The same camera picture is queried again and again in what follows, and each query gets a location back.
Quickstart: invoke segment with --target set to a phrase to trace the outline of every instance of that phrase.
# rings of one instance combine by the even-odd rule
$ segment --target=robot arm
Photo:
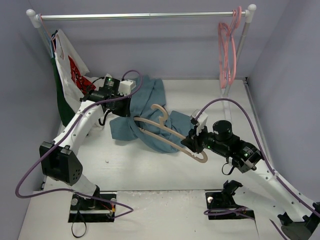
[[[40,146],[39,152],[42,157],[55,145],[55,143],[58,143],[66,136],[67,132],[72,129],[66,139],[41,162],[43,174],[57,181],[66,183],[68,187],[75,192],[99,197],[99,187],[90,182],[83,174],[83,166],[78,160],[77,154],[90,129],[105,114],[107,109],[112,110],[112,113],[118,116],[130,116],[131,98],[128,97],[120,101],[96,105],[85,113],[83,113],[83,110],[99,101],[126,96],[131,93],[131,90],[135,86],[135,81],[120,81],[111,77],[106,77],[103,87],[100,87],[98,91],[92,90],[84,96],[84,98],[81,99],[81,105],[78,112],[66,126],[64,131],[52,142],[43,142]],[[83,115],[83,117],[73,128],[79,115]]]
[[[226,182],[221,191],[220,199],[213,199],[210,203],[212,209],[221,208],[219,203],[228,205],[236,203],[239,206],[250,208],[260,212],[277,226],[291,240],[307,240],[317,228],[320,218],[302,205],[276,178],[280,177],[286,186],[299,195],[309,206],[313,206],[320,213],[320,206],[303,196],[279,173],[274,176],[262,157],[261,152],[251,143],[245,142],[233,134],[229,121],[221,120],[213,125],[213,132],[208,132],[205,126],[199,133],[202,124],[195,121],[188,136],[181,143],[194,153],[200,153],[203,149],[209,149],[226,158],[226,164],[231,165],[232,171],[237,168],[243,176],[250,178],[263,187],[275,200],[257,194],[243,186],[239,181]]]

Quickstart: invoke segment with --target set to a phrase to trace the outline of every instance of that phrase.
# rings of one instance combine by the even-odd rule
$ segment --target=screw
[[[214,200],[214,198],[212,196],[209,196],[206,201],[208,202],[208,204],[210,204],[212,201]]]
[[[71,200],[71,205],[72,205],[72,206],[77,205],[77,203],[78,203],[78,199],[73,198],[73,199]]]

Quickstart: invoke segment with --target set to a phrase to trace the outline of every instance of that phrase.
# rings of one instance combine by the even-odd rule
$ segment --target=red logo
[[[74,82],[74,84],[81,90],[81,92],[83,93],[83,95],[87,94],[87,87],[91,85],[91,82],[86,79],[84,76],[81,76],[79,69],[77,68],[74,60],[70,57],[70,69],[71,69],[71,79]],[[88,89],[88,91],[90,90],[94,90],[96,89],[95,85],[91,85]]]

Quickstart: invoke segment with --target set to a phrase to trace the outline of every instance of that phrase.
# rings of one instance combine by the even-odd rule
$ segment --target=beige hanger
[[[138,122],[144,122],[144,123],[147,123],[147,124],[151,124],[151,125],[153,125],[153,126],[156,126],[156,127],[160,128],[160,129],[163,129],[163,130],[165,130],[165,131],[167,131],[167,132],[169,132],[169,133],[177,136],[178,138],[180,138],[180,139],[182,139],[182,140],[186,138],[186,137],[183,136],[182,134],[180,134],[180,133],[178,133],[178,132],[176,132],[176,131],[174,131],[174,130],[172,130],[172,129],[170,129],[170,128],[168,128],[168,127],[165,126],[165,121],[168,119],[169,115],[168,115],[167,111],[166,111],[162,106],[160,106],[160,105],[158,105],[158,104],[153,104],[153,105],[151,106],[151,109],[159,109],[159,110],[162,112],[163,116],[159,116],[159,123],[157,123],[157,122],[155,122],[155,121],[151,121],[151,120],[146,119],[146,118],[138,117],[138,116],[134,117],[133,119],[134,119],[135,121],[138,121]],[[183,147],[181,147],[181,146],[179,146],[179,145],[177,145],[177,144],[169,141],[168,139],[165,139],[165,138],[163,138],[163,137],[161,137],[161,136],[159,136],[159,135],[157,135],[157,134],[154,134],[153,132],[150,132],[150,131],[148,131],[148,130],[144,130],[144,129],[140,128],[140,127],[139,127],[139,129],[140,129],[141,132],[143,132],[143,133],[145,133],[145,134],[147,134],[147,135],[149,135],[149,136],[151,136],[151,137],[153,137],[153,138],[156,138],[156,139],[158,139],[158,140],[160,140],[160,141],[162,141],[162,142],[164,142],[164,143],[166,143],[166,144],[169,144],[169,145],[171,145],[172,147],[180,150],[181,152],[187,154],[189,157],[197,160],[199,163],[204,164],[204,163],[206,163],[206,162],[208,161],[208,156],[207,156],[207,154],[206,154],[204,151],[202,151],[202,152],[200,153],[200,154],[203,156],[203,158],[201,159],[201,158],[195,156],[195,155],[194,155],[193,153],[191,153],[190,151],[187,151],[187,150],[184,149]]]

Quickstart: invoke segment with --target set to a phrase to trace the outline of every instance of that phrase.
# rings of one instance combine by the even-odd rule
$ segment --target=clothes rack
[[[252,22],[257,6],[250,4],[245,11],[241,12],[241,16],[245,17],[245,24],[241,33],[241,37],[236,49],[236,63],[238,64],[246,36]],[[38,29],[41,39],[48,48],[46,38],[41,34],[41,22],[38,14],[33,9],[28,9],[26,15],[30,18],[33,26]],[[41,15],[43,21],[76,21],[76,20],[109,20],[109,19],[154,19],[154,18],[189,18],[189,17],[232,17],[233,11],[225,12],[178,12],[178,13],[126,13],[126,14],[76,14],[76,15]],[[224,89],[223,96],[229,95],[230,85]]]

